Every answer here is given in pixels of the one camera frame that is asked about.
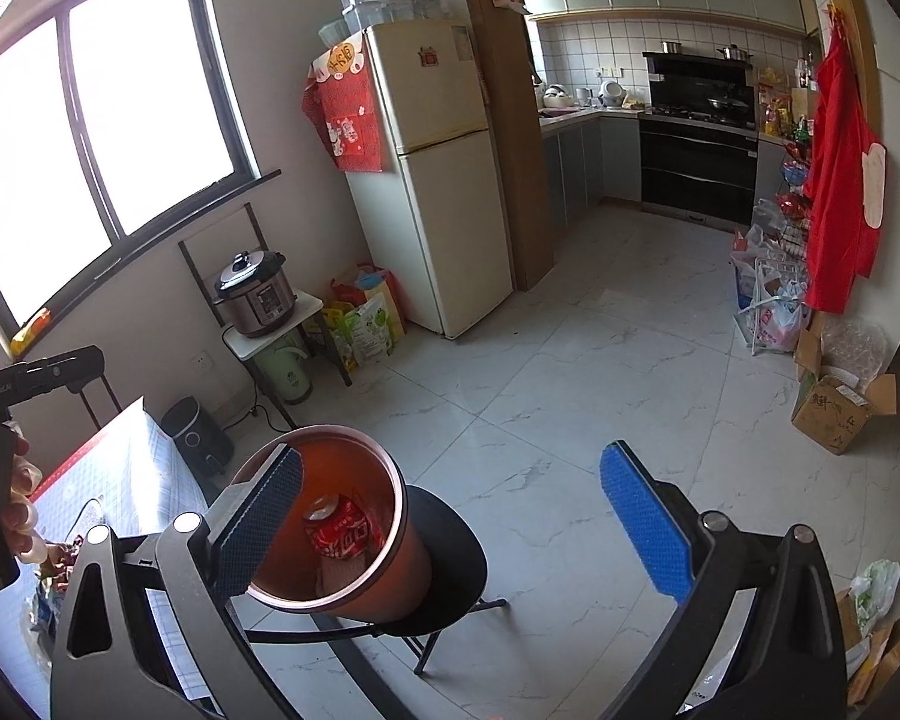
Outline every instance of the electrical outlet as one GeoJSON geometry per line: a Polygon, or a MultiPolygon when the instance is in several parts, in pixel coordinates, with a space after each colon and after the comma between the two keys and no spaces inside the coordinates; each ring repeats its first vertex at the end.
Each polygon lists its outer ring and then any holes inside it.
{"type": "Polygon", "coordinates": [[[213,370],[213,358],[206,349],[202,349],[197,357],[190,360],[190,365],[197,373],[209,373],[213,370]]]}

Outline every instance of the human hand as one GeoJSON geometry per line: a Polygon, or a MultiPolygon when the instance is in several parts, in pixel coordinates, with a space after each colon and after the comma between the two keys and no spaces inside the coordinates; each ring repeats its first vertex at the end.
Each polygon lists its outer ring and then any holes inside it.
{"type": "MultiPolygon", "coordinates": [[[[13,455],[13,471],[10,476],[10,502],[0,512],[0,519],[10,551],[25,559],[39,557],[38,562],[40,562],[43,557],[31,555],[34,552],[32,530],[36,525],[37,514],[34,504],[31,504],[26,497],[34,493],[43,480],[43,474],[23,457],[26,452],[29,452],[29,442],[22,436],[17,437],[13,455]]],[[[42,544],[42,539],[36,538],[36,541],[42,544]]]]}

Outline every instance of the blue gripper pad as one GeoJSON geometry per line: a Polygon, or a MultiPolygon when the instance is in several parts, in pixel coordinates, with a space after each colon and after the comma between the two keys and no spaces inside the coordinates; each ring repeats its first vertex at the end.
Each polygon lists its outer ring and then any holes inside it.
{"type": "Polygon", "coordinates": [[[600,483],[656,590],[683,603],[693,586],[690,544],[624,442],[600,457],[600,483]]]}
{"type": "MultiPolygon", "coordinates": [[[[262,480],[254,476],[244,484],[255,484],[255,488],[238,507],[216,545],[214,589],[221,598],[247,592],[287,512],[300,494],[303,459],[298,451],[284,446],[262,480]]],[[[236,488],[240,485],[227,488],[224,493],[236,488]]]]}

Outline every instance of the rice cooker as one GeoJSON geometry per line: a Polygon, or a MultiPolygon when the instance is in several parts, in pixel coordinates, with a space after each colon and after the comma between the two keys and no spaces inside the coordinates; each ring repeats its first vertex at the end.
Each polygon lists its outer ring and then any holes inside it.
{"type": "Polygon", "coordinates": [[[214,305],[238,333],[265,336],[293,315],[296,295],[283,274],[285,261],[277,251],[242,251],[220,274],[214,305]]]}

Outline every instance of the marble floor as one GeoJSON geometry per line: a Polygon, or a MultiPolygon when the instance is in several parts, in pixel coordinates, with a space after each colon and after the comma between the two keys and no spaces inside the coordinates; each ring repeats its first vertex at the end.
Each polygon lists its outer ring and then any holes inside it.
{"type": "MultiPolygon", "coordinates": [[[[420,720],[596,718],[648,653],[674,604],[601,493],[612,440],[744,529],[810,524],[837,586],[876,557],[900,561],[900,415],[839,458],[799,434],[793,362],[752,358],[735,337],[729,248],[722,232],[599,207],[540,284],[458,341],[411,328],[350,389],[312,362],[295,417],[379,440],[466,519],[487,552],[485,595],[511,601],[444,632],[424,679],[399,640],[360,640],[420,720]]],[[[893,369],[900,403],[900,351],[893,369]]],[[[235,433],[238,459],[274,435],[259,418],[235,433]]],[[[238,600],[247,627],[307,622],[238,600]]],[[[743,624],[739,600],[711,659],[743,624]]],[[[307,720],[378,716],[327,645],[254,649],[307,720]]]]}

